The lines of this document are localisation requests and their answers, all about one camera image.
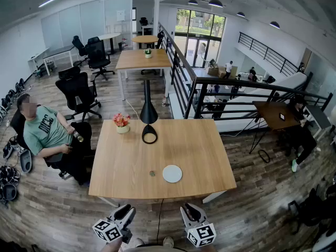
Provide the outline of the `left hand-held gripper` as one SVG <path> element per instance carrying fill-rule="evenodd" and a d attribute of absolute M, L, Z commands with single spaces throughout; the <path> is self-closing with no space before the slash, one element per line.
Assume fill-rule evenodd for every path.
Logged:
<path fill-rule="evenodd" d="M 135 207 L 125 204 L 115 209 L 105 220 L 100 219 L 92 229 L 95 234 L 107 243 L 121 239 L 124 243 L 129 243 L 132 233 L 128 226 L 133 221 L 136 214 Z"/>

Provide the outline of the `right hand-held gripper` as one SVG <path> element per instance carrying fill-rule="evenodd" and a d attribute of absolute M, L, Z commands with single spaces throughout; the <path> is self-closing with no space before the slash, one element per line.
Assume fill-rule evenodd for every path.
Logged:
<path fill-rule="evenodd" d="M 212 244 L 216 239 L 216 230 L 214 224 L 208 221 L 205 211 L 190 203 L 186 203 L 185 207 L 181 206 L 180 211 L 187 239 L 195 247 Z"/>

